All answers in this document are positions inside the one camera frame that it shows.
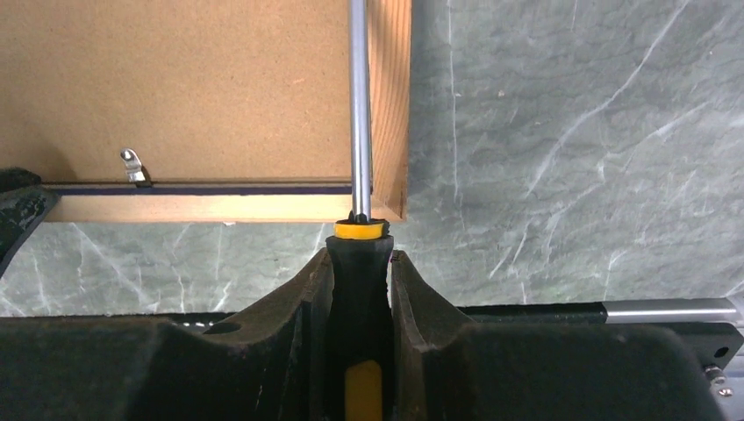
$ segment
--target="screwdriver shaft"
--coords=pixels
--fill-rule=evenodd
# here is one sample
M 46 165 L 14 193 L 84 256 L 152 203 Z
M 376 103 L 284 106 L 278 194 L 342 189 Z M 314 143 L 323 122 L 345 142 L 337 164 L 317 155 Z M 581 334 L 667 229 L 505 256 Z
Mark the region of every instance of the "screwdriver shaft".
M 349 0 L 349 81 L 351 96 L 352 211 L 368 221 L 371 212 L 371 130 L 369 116 L 369 64 L 367 1 Z

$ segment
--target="screw hole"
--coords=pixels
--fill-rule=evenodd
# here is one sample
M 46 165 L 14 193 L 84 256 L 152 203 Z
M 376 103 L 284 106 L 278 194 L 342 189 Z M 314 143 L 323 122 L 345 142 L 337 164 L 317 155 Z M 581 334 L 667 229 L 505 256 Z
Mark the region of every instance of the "screw hole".
M 728 346 L 724 346 L 722 348 L 719 348 L 719 350 L 716 351 L 716 353 L 713 355 L 713 357 L 714 358 L 722 358 L 722 357 L 726 356 L 727 353 L 728 353 Z
M 232 333 L 239 331 L 243 327 L 240 323 L 220 322 L 209 328 L 204 335 L 219 335 L 222 333 Z

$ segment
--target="marble wall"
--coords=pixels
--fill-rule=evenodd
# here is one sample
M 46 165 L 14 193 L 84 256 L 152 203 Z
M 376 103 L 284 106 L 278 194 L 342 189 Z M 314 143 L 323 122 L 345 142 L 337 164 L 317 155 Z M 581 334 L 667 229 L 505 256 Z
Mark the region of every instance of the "marble wall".
M 397 248 L 457 304 L 744 289 L 744 3 L 414 0 Z M 0 315 L 239 310 L 330 225 L 42 225 Z

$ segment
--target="metal bolt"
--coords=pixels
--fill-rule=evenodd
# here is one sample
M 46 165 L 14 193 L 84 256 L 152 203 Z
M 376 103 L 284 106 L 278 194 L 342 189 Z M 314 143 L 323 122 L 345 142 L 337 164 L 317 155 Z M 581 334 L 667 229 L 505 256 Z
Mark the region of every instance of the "metal bolt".
M 726 375 L 719 366 L 710 365 L 706 367 L 704 371 L 705 378 L 708 379 L 708 382 L 710 382 L 711 385 L 721 385 L 726 382 Z
M 733 396 L 733 390 L 731 390 L 731 388 L 719 389 L 719 395 L 723 397 L 731 397 Z

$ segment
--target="metal clip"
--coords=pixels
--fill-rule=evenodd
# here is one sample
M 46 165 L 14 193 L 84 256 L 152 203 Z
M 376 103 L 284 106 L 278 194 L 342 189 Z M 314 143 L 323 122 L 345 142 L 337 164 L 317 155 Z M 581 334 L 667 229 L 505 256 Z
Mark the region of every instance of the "metal clip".
M 142 166 L 140 157 L 129 147 L 125 147 L 119 154 L 124 162 L 126 169 L 126 179 L 137 187 L 152 187 L 150 177 L 147 175 L 145 167 Z

